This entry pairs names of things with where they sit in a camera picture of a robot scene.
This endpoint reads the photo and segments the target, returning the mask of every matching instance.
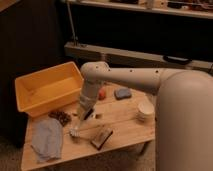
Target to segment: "gray cloth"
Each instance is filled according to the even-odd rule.
[[[62,135],[62,125],[54,118],[43,120],[35,125],[32,147],[39,163],[61,157]]]

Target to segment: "table leg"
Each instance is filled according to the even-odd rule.
[[[140,151],[140,155],[144,155],[152,141],[146,141]]]

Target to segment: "dark cabinet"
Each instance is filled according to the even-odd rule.
[[[0,136],[24,142],[27,115],[16,108],[14,79],[61,63],[54,0],[21,0],[0,13]]]

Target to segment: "floor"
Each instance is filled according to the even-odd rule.
[[[35,171],[154,171],[155,142],[149,145],[143,156],[139,156],[142,146],[139,144],[126,147]],[[21,170],[21,156],[22,149],[15,148],[0,137],[0,168],[2,171]]]

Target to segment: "orange object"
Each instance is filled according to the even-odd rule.
[[[83,78],[74,62],[43,69],[15,79],[17,107],[31,117],[78,100]]]
[[[101,88],[98,92],[98,100],[104,100],[106,98],[106,90]]]

